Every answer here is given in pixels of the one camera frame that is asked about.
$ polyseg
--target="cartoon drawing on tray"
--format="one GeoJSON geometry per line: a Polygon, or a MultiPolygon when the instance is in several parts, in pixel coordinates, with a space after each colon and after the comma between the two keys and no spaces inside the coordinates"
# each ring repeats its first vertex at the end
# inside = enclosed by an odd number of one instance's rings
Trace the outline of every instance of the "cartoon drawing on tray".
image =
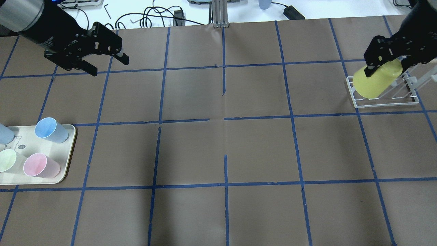
{"type": "Polygon", "coordinates": [[[6,145],[4,146],[4,149],[13,149],[13,150],[16,150],[17,147],[18,147],[19,149],[24,149],[24,148],[26,148],[26,145],[24,145],[24,144],[22,144],[22,145],[18,145],[18,144],[20,143],[20,139],[21,139],[21,136],[15,136],[15,137],[14,137],[14,140],[12,140],[12,142],[10,142],[10,143],[8,143],[8,144],[6,144],[6,145]]]}

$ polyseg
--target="grid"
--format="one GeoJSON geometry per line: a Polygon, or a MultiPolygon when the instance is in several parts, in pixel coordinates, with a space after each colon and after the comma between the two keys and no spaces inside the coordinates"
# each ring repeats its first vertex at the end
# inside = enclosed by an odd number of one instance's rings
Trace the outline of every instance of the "grid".
{"type": "MultiPolygon", "coordinates": [[[[391,30],[390,27],[387,23],[387,19],[386,17],[384,17],[387,29],[389,31],[389,33],[391,34],[391,30]]],[[[384,114],[424,114],[427,122],[429,124],[429,127],[431,129],[431,132],[434,136],[435,141],[437,142],[437,135],[435,132],[435,129],[431,123],[430,117],[429,117],[429,113],[435,113],[437,112],[437,110],[426,110],[424,104],[422,103],[422,100],[420,100],[420,106],[422,108],[421,111],[395,111],[395,112],[360,112],[358,109],[355,110],[355,112],[353,113],[332,113],[332,114],[298,114],[295,115],[293,113],[293,108],[291,105],[291,100],[290,100],[290,92],[289,92],[289,87],[288,87],[288,79],[287,79],[287,71],[286,71],[286,65],[293,65],[293,64],[313,64],[313,63],[341,63],[343,70],[344,70],[344,75],[345,77],[348,75],[347,74],[347,70],[346,70],[346,66],[345,64],[348,62],[357,62],[357,61],[364,61],[364,60],[345,60],[343,59],[342,56],[342,52],[340,50],[340,46],[336,37],[336,32],[334,30],[334,26],[332,24],[331,19],[329,19],[329,24],[331,27],[331,31],[332,31],[332,35],[334,37],[335,40],[335,44],[340,56],[339,60],[325,60],[325,61],[305,61],[305,62],[285,62],[284,59],[284,52],[283,52],[283,47],[282,47],[282,42],[281,42],[281,35],[279,32],[279,28],[278,28],[278,24],[275,21],[275,27],[276,27],[276,33],[277,33],[277,41],[278,41],[278,45],[280,48],[280,52],[281,52],[281,63],[261,63],[261,64],[238,64],[238,65],[226,65],[226,60],[225,60],[225,33],[226,33],[226,29],[224,28],[222,30],[222,54],[223,54],[223,64],[222,65],[215,65],[215,66],[205,66],[205,67],[178,67],[178,68],[167,68],[167,58],[168,58],[168,49],[169,49],[169,41],[170,41],[170,29],[168,28],[167,31],[167,39],[166,39],[166,51],[165,51],[165,60],[164,60],[164,66],[163,68],[159,68],[159,69],[139,69],[139,70],[121,70],[121,71],[111,71],[111,65],[112,65],[112,58],[109,62],[109,67],[107,69],[107,71],[101,71],[99,72],[99,74],[105,74],[106,78],[105,78],[105,82],[104,82],[104,87],[103,87],[103,91],[102,91],[102,95],[101,95],[101,101],[100,101],[100,107],[99,107],[99,112],[98,112],[98,116],[97,116],[97,121],[95,123],[78,123],[78,124],[73,124],[77,127],[84,127],[84,126],[92,126],[95,127],[95,131],[94,131],[94,137],[93,137],[93,141],[92,141],[92,145],[91,145],[91,149],[90,149],[90,155],[89,155],[89,160],[88,160],[88,166],[85,172],[85,176],[84,176],[84,182],[82,187],[67,187],[67,188],[20,188],[18,185],[14,188],[14,189],[0,189],[0,192],[12,192],[13,196],[12,199],[10,201],[10,205],[7,211],[7,215],[5,217],[5,220],[3,222],[3,226],[0,232],[0,241],[2,239],[4,230],[7,226],[7,221],[8,221],[8,217],[10,214],[10,211],[13,207],[14,204],[14,199],[15,196],[18,192],[32,192],[32,191],[81,191],[81,195],[80,195],[80,200],[79,200],[79,205],[77,208],[77,214],[76,214],[76,220],[75,220],[75,224],[74,224],[74,230],[73,230],[73,234],[72,234],[72,238],[71,238],[71,245],[73,246],[75,243],[75,238],[76,238],[76,231],[77,231],[77,226],[80,220],[80,214],[81,214],[81,207],[82,207],[82,202],[83,202],[83,198],[84,198],[84,194],[86,191],[89,190],[137,190],[137,189],[149,189],[152,191],[152,195],[151,195],[151,204],[150,204],[150,213],[149,213],[149,231],[148,231],[148,245],[151,245],[151,237],[152,237],[152,225],[153,225],[153,212],[154,212],[154,202],[155,202],[155,192],[157,189],[181,189],[181,188],[195,188],[195,187],[216,187],[216,186],[223,186],[225,188],[225,225],[226,225],[226,245],[229,246],[232,244],[232,242],[230,242],[229,240],[229,198],[228,198],[228,188],[230,186],[300,186],[301,187],[301,193],[302,193],[302,207],[303,207],[303,211],[304,211],[304,215],[305,215],[305,223],[306,223],[306,231],[307,231],[307,235],[308,235],[308,242],[309,245],[312,246],[312,236],[311,236],[311,226],[309,223],[309,212],[306,206],[306,195],[305,195],[305,185],[308,184],[343,184],[343,183],[375,183],[377,191],[378,191],[378,195],[379,195],[379,200],[381,203],[381,207],[382,207],[382,211],[384,214],[384,219],[386,222],[386,226],[387,226],[387,230],[388,230],[388,234],[390,236],[390,240],[392,245],[396,245],[395,242],[395,238],[393,236],[392,233],[392,228],[390,225],[390,220],[389,217],[387,215],[387,211],[385,208],[385,203],[384,203],[384,198],[381,192],[381,188],[380,188],[380,183],[385,183],[385,182],[409,182],[409,181],[436,181],[437,177],[420,177],[420,178],[393,178],[393,179],[379,179],[377,176],[377,173],[375,171],[375,167],[373,164],[373,160],[372,160],[372,155],[371,155],[371,151],[369,148],[369,144],[368,144],[368,140],[366,137],[366,133],[364,130],[364,126],[363,123],[361,121],[361,116],[363,115],[384,115],[384,114]],[[96,138],[97,138],[97,134],[98,134],[98,129],[99,126],[107,126],[107,125],[126,125],[126,124],[166,124],[166,123],[181,123],[181,122],[202,122],[202,121],[209,121],[210,119],[181,119],[181,120],[163,120],[162,117],[162,112],[163,112],[163,99],[164,99],[164,90],[165,90],[165,82],[166,82],[166,72],[169,70],[191,70],[191,69],[210,69],[210,68],[222,68],[222,73],[223,73],[223,95],[226,93],[226,68],[228,67],[257,67],[257,66],[282,66],[282,70],[284,73],[284,81],[285,81],[285,88],[286,88],[286,96],[288,99],[288,109],[289,109],[289,114],[287,115],[277,115],[277,116],[248,116],[248,117],[225,117],[223,120],[225,121],[231,121],[231,120],[250,120],[250,119],[290,119],[291,121],[291,127],[292,127],[292,133],[293,133],[293,141],[294,141],[294,146],[295,146],[295,152],[296,152],[296,157],[297,157],[297,164],[298,164],[298,173],[299,173],[299,181],[286,181],[286,182],[244,182],[244,183],[229,183],[228,182],[228,164],[227,164],[227,155],[224,155],[223,158],[223,162],[224,162],[224,183],[205,183],[205,184],[189,184],[189,185],[157,185],[156,184],[156,176],[157,176],[157,171],[158,171],[158,159],[159,159],[159,152],[160,152],[160,137],[161,137],[161,130],[162,128],[159,127],[158,128],[158,132],[157,134],[157,143],[156,143],[156,155],[155,155],[155,165],[154,165],[154,171],[153,171],[153,184],[151,186],[108,186],[108,187],[89,187],[87,186],[87,178],[88,178],[88,174],[89,174],[89,170],[90,170],[90,163],[93,157],[93,151],[94,151],[94,146],[95,146],[95,142],[96,142],[96,138]],[[103,108],[103,104],[104,104],[104,98],[105,98],[105,93],[106,93],[106,87],[108,84],[108,79],[109,76],[113,73],[134,73],[134,72],[143,72],[143,71],[162,71],[163,72],[163,79],[162,79],[162,87],[161,87],[161,96],[160,96],[160,110],[159,110],[159,120],[157,121],[148,121],[148,122],[143,122],[143,121],[137,121],[137,122],[110,122],[110,123],[101,123],[100,122],[100,118],[101,118],[101,113],[102,113],[102,108],[103,108]],[[368,159],[370,161],[370,165],[372,168],[372,172],[373,172],[373,179],[352,179],[352,180],[305,180],[303,173],[302,173],[302,166],[301,166],[301,162],[300,162],[300,155],[299,155],[299,144],[298,144],[298,138],[296,135],[296,128],[295,128],[295,119],[296,118],[305,118],[305,117],[331,117],[331,116],[356,116],[357,120],[359,122],[360,125],[360,129],[361,129],[361,133],[362,133],[362,137],[365,143],[365,147],[366,147],[366,151],[367,151],[367,155],[368,155],[368,159]]],[[[54,81],[55,76],[69,76],[69,75],[79,75],[79,74],[86,74],[86,73],[71,73],[71,74],[66,74],[66,73],[57,73],[57,66],[55,67],[54,71],[52,74],[42,74],[42,75],[18,75],[18,76],[4,76],[4,73],[6,71],[6,68],[8,66],[8,63],[12,57],[12,54],[15,50],[15,47],[17,45],[18,40],[20,39],[20,37],[17,37],[15,44],[12,48],[12,51],[9,54],[9,57],[7,59],[6,65],[3,68],[2,74],[0,76],[0,81],[2,78],[20,78],[20,77],[51,77],[51,81],[49,84],[49,87],[47,89],[47,93],[44,99],[44,103],[42,104],[42,108],[41,108],[41,112],[39,114],[38,117],[38,121],[42,118],[43,112],[44,112],[44,108],[54,81]]]]}

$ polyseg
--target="white power strip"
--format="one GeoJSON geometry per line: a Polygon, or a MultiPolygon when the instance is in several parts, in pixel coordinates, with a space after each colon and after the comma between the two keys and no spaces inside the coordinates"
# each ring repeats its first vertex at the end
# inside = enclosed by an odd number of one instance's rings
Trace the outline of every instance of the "white power strip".
{"type": "Polygon", "coordinates": [[[99,5],[103,2],[103,0],[66,0],[61,4],[65,7],[74,7],[74,6],[91,6],[91,5],[99,5]]]}

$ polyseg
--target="power adapter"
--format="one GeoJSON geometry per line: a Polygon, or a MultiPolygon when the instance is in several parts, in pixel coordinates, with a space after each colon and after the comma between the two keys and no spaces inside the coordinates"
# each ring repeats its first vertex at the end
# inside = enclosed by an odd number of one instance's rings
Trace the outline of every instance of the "power adapter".
{"type": "Polygon", "coordinates": [[[289,20],[305,20],[299,11],[297,11],[293,6],[288,6],[284,9],[284,15],[287,16],[289,20]]]}
{"type": "MultiPolygon", "coordinates": [[[[183,10],[175,10],[173,14],[176,18],[185,19],[183,10]]],[[[173,26],[185,26],[185,20],[173,19],[173,26]]]]}

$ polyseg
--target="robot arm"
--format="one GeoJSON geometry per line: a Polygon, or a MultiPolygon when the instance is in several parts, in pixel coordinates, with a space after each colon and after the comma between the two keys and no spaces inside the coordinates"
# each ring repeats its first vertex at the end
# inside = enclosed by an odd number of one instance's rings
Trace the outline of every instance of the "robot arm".
{"type": "Polygon", "coordinates": [[[82,60],[89,54],[129,64],[121,37],[99,22],[82,29],[52,0],[0,0],[0,24],[43,47],[44,57],[65,70],[82,69],[96,76],[97,68],[82,60]]]}
{"type": "Polygon", "coordinates": [[[419,0],[397,33],[372,39],[364,53],[366,77],[400,56],[406,56],[401,61],[403,72],[437,57],[437,0],[419,0]]]}

